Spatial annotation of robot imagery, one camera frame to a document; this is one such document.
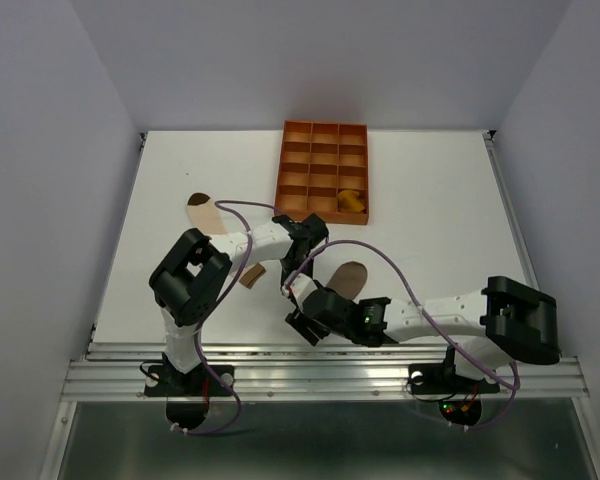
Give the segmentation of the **taupe sock with maroon cuff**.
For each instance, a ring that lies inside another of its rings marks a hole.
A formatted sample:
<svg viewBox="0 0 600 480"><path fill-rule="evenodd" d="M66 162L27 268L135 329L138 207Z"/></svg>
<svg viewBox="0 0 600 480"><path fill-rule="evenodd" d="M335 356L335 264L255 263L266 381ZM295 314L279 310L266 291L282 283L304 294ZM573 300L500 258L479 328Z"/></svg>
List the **taupe sock with maroon cuff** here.
<svg viewBox="0 0 600 480"><path fill-rule="evenodd" d="M347 300L355 300L367 283L368 271L364 264L356 261L340 265L326 284Z"/></svg>

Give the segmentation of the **mustard yellow striped sock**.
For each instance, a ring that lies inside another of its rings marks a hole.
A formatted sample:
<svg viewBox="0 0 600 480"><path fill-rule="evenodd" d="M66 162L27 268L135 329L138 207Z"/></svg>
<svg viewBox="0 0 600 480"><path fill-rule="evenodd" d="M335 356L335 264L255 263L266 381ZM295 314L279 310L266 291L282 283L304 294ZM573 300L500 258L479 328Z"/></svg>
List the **mustard yellow striped sock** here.
<svg viewBox="0 0 600 480"><path fill-rule="evenodd" d="M342 190L338 193L337 201L340 213L358 215L366 212L366 206L359 191L351 189Z"/></svg>

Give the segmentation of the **orange compartment tray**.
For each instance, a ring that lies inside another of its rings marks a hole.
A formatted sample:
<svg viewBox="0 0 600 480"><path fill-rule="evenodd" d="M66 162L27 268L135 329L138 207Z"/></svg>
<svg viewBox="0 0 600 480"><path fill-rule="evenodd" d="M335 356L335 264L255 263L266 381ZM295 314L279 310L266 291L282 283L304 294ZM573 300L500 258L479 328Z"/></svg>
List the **orange compartment tray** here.
<svg viewBox="0 0 600 480"><path fill-rule="evenodd" d="M361 193L364 214L339 212L337 196L345 189ZM295 220L315 213L327 223L366 225L370 216L367 126L287 120L275 205Z"/></svg>

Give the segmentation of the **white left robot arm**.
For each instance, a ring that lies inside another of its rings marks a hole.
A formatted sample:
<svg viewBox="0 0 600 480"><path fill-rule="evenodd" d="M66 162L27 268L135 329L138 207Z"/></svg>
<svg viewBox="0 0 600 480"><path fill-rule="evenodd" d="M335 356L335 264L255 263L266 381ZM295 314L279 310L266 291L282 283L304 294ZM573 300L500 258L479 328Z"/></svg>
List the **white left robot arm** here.
<svg viewBox="0 0 600 480"><path fill-rule="evenodd" d="M201 386L194 337L218 304L229 276L273 260L290 275L328 234L326 223L315 214L303 221L278 215L254 229L223 235L205 235L196 228L185 231L149 277L164 318L171 386L182 394Z"/></svg>

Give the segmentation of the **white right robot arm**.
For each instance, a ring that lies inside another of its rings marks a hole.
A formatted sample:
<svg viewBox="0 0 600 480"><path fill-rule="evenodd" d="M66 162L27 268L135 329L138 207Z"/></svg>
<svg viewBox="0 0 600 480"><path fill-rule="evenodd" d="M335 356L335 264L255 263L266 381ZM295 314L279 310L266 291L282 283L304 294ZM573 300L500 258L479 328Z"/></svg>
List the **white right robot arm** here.
<svg viewBox="0 0 600 480"><path fill-rule="evenodd" d="M441 364L440 378L452 390L512 361L560 360L556 300L504 276L489 278L478 291L422 303L388 297L354 301L304 274L281 291L299 313L297 331L312 344L330 334L371 348L444 339L451 359Z"/></svg>

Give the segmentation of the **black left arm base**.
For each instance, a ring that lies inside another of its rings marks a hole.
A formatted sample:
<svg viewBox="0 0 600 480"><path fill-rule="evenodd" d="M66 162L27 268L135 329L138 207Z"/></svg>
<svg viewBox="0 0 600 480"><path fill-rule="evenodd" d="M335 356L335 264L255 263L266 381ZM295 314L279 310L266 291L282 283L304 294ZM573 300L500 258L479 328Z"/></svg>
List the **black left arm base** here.
<svg viewBox="0 0 600 480"><path fill-rule="evenodd" d="M165 414L174 430L185 434L203 434L215 430L211 399L232 395L202 365L181 374L166 362L143 362L143 395L166 400Z"/></svg>

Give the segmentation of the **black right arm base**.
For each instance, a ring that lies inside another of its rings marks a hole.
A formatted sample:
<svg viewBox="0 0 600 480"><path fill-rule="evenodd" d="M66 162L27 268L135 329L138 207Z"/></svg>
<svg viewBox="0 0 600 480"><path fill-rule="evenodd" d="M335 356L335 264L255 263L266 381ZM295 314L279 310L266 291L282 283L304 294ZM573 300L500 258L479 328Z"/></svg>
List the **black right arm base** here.
<svg viewBox="0 0 600 480"><path fill-rule="evenodd" d="M482 395L500 392L498 384L458 376L443 363L411 364L406 388L416 400L436 404L445 421L462 427L477 426L483 412Z"/></svg>

